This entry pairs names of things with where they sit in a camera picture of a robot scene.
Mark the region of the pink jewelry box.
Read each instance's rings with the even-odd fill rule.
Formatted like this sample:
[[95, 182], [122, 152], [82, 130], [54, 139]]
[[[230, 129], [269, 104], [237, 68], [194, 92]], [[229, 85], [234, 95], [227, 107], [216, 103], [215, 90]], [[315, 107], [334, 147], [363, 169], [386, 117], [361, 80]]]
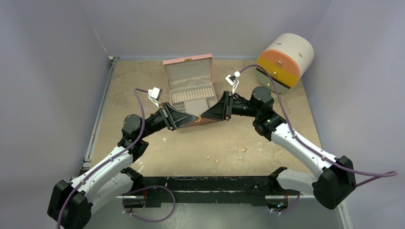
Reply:
[[[170, 104], [181, 112], [199, 115], [218, 100], [213, 86], [213, 55], [203, 54], [183, 57], [162, 62], [170, 95]], [[186, 126], [203, 125], [214, 120], [202, 118], [199, 123]]]

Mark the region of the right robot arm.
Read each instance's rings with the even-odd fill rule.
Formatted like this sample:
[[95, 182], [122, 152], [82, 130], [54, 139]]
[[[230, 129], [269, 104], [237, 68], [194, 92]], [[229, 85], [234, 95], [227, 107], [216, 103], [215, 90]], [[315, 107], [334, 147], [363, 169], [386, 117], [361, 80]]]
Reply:
[[327, 209], [335, 209], [356, 189], [353, 162], [346, 156], [329, 154], [294, 129], [273, 109], [274, 98], [270, 89], [258, 86], [249, 100], [224, 91], [220, 100], [202, 113], [203, 119], [229, 120], [232, 115], [253, 117], [255, 131], [301, 161], [309, 173], [283, 169], [268, 181], [274, 194], [291, 189], [313, 195]]

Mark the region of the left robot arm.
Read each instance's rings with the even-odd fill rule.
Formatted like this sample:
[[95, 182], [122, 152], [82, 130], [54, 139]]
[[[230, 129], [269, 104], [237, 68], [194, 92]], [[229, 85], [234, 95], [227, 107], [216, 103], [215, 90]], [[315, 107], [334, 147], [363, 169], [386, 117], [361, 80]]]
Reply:
[[60, 180], [52, 190], [47, 215], [56, 221], [56, 228], [82, 229], [93, 213], [113, 198], [142, 190], [141, 180], [122, 170], [129, 168], [148, 147], [143, 139], [164, 128], [174, 131], [197, 120], [169, 103], [162, 103], [149, 118], [145, 114], [130, 114], [124, 119], [122, 138], [104, 159], [82, 175]]

